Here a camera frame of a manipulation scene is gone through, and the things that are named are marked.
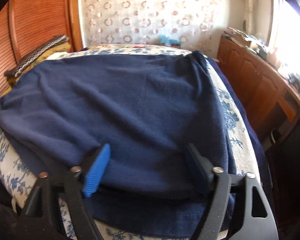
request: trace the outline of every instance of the dark blue bedsheet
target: dark blue bedsheet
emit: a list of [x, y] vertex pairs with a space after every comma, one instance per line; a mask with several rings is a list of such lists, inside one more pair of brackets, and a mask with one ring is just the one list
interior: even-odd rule
[[214, 70], [217, 72], [218, 76], [221, 78], [222, 82], [225, 84], [227, 90], [229, 91], [235, 105], [237, 106], [244, 124], [246, 125], [253, 149], [254, 154], [256, 155], [259, 173], [260, 173], [260, 179], [262, 182], [263, 191], [265, 192], [270, 205], [273, 207], [273, 197], [272, 197], [272, 187], [271, 187], [271, 177], [270, 177], [270, 171], [268, 167], [268, 162], [265, 156], [265, 153], [263, 151], [262, 145], [260, 144], [260, 141], [255, 133], [255, 131], [252, 129], [246, 115], [246, 111], [243, 108], [243, 105], [241, 104], [240, 100], [234, 93], [229, 81], [225, 77], [225, 75], [222, 73], [220, 68], [218, 67], [217, 63], [210, 57], [208, 57], [208, 61], [211, 64], [211, 66], [214, 68]]
[[60, 173], [103, 141], [111, 145], [102, 187], [86, 206], [96, 219], [123, 230], [192, 235], [207, 200], [186, 166], [187, 143], [236, 174], [200, 52], [47, 60], [21, 77], [0, 105], [0, 126], [34, 174]]

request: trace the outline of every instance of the wall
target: wall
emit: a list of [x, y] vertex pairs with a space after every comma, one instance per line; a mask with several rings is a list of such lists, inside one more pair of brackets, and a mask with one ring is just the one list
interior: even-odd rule
[[217, 57], [220, 37], [226, 27], [242, 31], [244, 16], [244, 0], [222, 0], [218, 18], [210, 40], [210, 48], [204, 53], [209, 57]]
[[257, 0], [256, 8], [256, 31], [255, 35], [263, 40], [267, 41], [271, 23], [271, 13], [272, 13], [272, 1], [271, 0]]
[[160, 35], [166, 35], [179, 39], [184, 49], [199, 49], [212, 57], [227, 26], [242, 28], [244, 13], [244, 0], [80, 0], [79, 4], [84, 47], [158, 44]]

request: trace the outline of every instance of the wooden cabinet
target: wooden cabinet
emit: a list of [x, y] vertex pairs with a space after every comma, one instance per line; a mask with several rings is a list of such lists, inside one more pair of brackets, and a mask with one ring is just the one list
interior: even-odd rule
[[297, 115], [298, 92], [260, 57], [221, 38], [217, 58], [260, 140], [286, 118], [292, 121]]

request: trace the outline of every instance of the blanket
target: blanket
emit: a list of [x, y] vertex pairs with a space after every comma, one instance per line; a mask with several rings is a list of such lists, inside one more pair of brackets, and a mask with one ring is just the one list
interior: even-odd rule
[[[54, 174], [80, 164], [106, 140], [113, 155], [104, 186], [182, 200], [174, 206], [183, 209], [193, 204], [184, 200], [196, 191], [183, 144], [195, 143], [214, 165], [236, 172], [218, 97], [199, 52], [185, 57], [94, 55], [43, 62], [0, 104], [0, 125], [18, 142], [10, 140], [33, 171], [23, 153], [34, 152], [36, 164], [41, 162], [42, 169]], [[185, 219], [190, 210], [180, 217]], [[199, 219], [200, 212], [171, 236], [188, 236]]]

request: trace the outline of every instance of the metal rivet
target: metal rivet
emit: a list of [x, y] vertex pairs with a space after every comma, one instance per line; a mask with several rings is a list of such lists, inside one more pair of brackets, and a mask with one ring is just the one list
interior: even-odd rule
[[246, 173], [246, 176], [247, 176], [249, 179], [254, 179], [254, 178], [256, 177], [255, 174], [252, 173], [252, 172], [247, 172], [247, 173]]
[[40, 174], [39, 174], [39, 177], [41, 178], [41, 179], [43, 179], [43, 178], [46, 178], [46, 177], [48, 177], [49, 176], [49, 173], [47, 173], [47, 172], [41, 172]]
[[213, 167], [212, 170], [215, 173], [223, 173], [223, 168], [221, 167]]
[[81, 171], [82, 168], [80, 166], [73, 166], [71, 169], [70, 169], [70, 172], [71, 173], [76, 173], [76, 172], [79, 172]]

